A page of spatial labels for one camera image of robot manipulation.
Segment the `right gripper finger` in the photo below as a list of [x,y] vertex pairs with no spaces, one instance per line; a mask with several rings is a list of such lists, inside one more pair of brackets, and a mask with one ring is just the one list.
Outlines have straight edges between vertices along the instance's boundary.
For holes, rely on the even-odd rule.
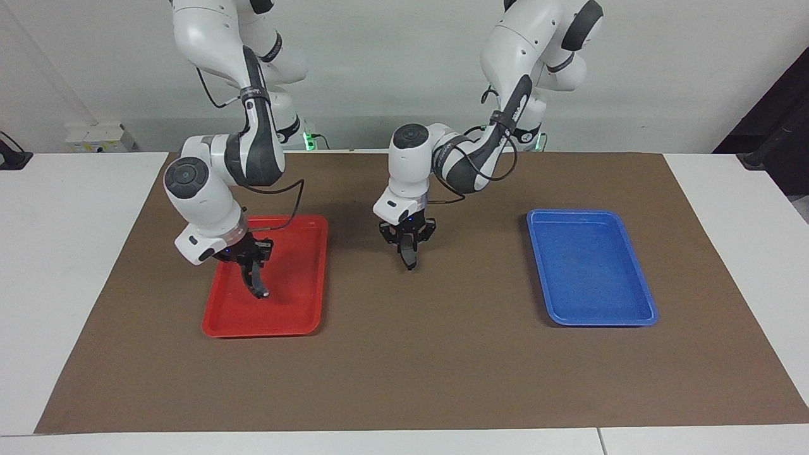
[[243,280],[252,279],[252,252],[247,244],[234,244],[215,253],[215,258],[220,262],[234,262],[239,265]]
[[271,258],[274,242],[269,237],[257,239],[251,235],[250,239],[250,262],[263,266]]

